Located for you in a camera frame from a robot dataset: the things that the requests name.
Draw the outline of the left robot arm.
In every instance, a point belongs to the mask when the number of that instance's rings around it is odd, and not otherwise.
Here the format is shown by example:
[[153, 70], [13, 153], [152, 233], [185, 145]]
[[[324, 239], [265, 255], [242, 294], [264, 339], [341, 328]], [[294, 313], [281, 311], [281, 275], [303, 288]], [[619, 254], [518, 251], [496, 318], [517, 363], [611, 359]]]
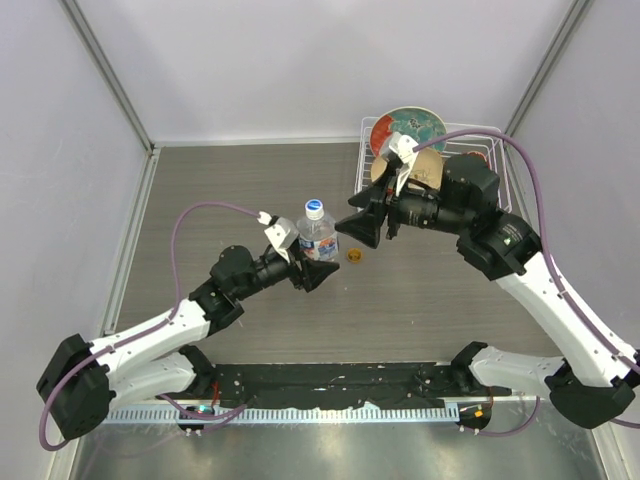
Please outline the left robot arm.
[[243, 300], [282, 281], [311, 292], [338, 269], [338, 263], [312, 260], [298, 247], [285, 254], [267, 248], [253, 257], [234, 245], [220, 254], [209, 279], [167, 312], [102, 338], [65, 338], [36, 384], [44, 403], [41, 446], [55, 448], [46, 438], [49, 419], [69, 442], [91, 432], [110, 412], [149, 397], [205, 397], [214, 370], [197, 342], [235, 322], [244, 312]]

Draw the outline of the clear plastic water bottle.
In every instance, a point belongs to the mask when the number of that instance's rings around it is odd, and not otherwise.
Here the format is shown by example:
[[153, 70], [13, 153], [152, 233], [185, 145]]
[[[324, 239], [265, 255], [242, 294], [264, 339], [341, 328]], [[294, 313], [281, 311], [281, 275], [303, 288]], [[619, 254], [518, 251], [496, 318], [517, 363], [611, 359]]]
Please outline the clear plastic water bottle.
[[306, 214], [296, 224], [302, 251], [312, 260], [334, 261], [339, 253], [338, 233], [334, 218], [325, 210], [318, 220], [310, 220]]

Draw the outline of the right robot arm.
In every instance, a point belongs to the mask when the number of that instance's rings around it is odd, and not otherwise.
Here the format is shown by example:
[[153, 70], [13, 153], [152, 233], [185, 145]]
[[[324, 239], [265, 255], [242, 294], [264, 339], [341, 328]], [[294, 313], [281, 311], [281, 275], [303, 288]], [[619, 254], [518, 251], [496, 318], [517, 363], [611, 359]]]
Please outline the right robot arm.
[[498, 205], [499, 176], [479, 154], [445, 160], [438, 190], [398, 189], [397, 160], [349, 199], [357, 213], [335, 225], [375, 248], [400, 226], [454, 234], [463, 259], [517, 300], [560, 351], [535, 357], [472, 342], [452, 360], [451, 380], [465, 395], [500, 387], [551, 401], [572, 423], [593, 429], [635, 400], [639, 352], [617, 337], [568, 284], [557, 285], [541, 239], [521, 217]]

